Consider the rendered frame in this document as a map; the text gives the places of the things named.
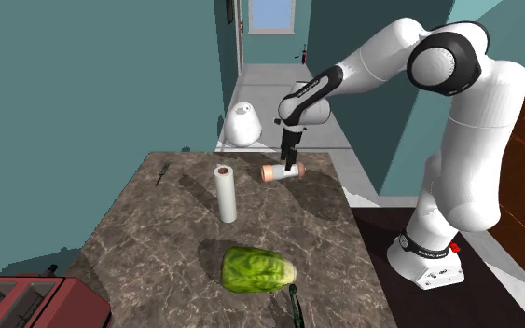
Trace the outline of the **white cylinder with pink ends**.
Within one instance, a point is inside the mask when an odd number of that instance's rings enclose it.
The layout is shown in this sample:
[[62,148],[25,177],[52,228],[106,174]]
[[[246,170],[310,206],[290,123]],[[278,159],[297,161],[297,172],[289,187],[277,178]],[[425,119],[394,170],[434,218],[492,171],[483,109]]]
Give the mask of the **white cylinder with pink ends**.
[[261,167],[261,180],[263,182],[279,181],[285,178],[302,177],[305,174],[305,167],[301,162],[293,164],[287,171],[284,164],[263,165]]

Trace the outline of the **white paper towel roll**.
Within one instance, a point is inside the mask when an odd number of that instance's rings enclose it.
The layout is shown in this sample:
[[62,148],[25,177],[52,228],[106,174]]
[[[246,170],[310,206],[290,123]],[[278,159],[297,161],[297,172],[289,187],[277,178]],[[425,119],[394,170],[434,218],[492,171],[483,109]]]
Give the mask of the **white paper towel roll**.
[[214,179],[220,219],[223,223],[231,224],[237,218],[233,169],[228,165],[217,164]]

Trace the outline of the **green lettuce head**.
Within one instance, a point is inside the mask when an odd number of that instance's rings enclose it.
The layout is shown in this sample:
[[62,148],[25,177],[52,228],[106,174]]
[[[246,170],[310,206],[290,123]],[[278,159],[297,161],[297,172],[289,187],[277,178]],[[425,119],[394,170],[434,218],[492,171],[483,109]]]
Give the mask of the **green lettuce head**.
[[275,292],[296,278],[295,265],[279,253],[234,246],[222,259],[221,282],[233,293]]

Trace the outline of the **black knife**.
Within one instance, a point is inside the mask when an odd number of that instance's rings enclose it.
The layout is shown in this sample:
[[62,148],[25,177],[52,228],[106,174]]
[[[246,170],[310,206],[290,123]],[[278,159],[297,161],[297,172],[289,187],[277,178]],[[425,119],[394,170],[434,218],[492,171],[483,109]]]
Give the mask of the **black knife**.
[[159,185],[159,183],[160,183],[162,177],[166,174],[166,172],[167,172],[167,170],[169,169],[170,165],[171,165],[171,162],[165,162],[165,163],[162,165],[162,167],[161,167],[161,169],[160,169],[160,171],[159,171],[158,179],[157,179],[157,181],[155,182],[155,186]]

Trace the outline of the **window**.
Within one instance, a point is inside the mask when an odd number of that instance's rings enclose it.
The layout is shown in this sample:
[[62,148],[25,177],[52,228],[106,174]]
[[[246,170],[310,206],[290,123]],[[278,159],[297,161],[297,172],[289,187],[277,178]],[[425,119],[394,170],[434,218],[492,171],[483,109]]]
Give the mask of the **window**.
[[296,0],[248,0],[250,34],[292,34]]

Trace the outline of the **dark green utensil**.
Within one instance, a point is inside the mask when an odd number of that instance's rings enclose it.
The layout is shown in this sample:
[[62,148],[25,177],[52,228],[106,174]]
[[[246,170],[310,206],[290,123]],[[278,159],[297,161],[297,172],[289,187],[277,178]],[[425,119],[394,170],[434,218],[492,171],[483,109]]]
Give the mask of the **dark green utensil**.
[[293,308],[294,325],[296,328],[305,328],[301,305],[297,299],[297,287],[294,283],[289,285],[289,295]]

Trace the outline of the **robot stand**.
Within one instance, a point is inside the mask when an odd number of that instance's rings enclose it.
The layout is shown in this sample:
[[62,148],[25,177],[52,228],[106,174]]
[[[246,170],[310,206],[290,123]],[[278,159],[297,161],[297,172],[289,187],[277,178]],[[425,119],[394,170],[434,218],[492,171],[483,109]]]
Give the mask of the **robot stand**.
[[465,280],[424,291],[398,275],[386,257],[412,208],[353,208],[372,264],[398,328],[525,328],[525,312],[458,234]]

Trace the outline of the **red toaster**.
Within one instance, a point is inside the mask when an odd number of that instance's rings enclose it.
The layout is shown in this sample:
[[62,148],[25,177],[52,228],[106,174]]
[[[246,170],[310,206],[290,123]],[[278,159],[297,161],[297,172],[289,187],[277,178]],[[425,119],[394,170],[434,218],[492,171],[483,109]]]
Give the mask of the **red toaster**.
[[109,303],[81,280],[41,274],[0,276],[0,328],[110,328]]

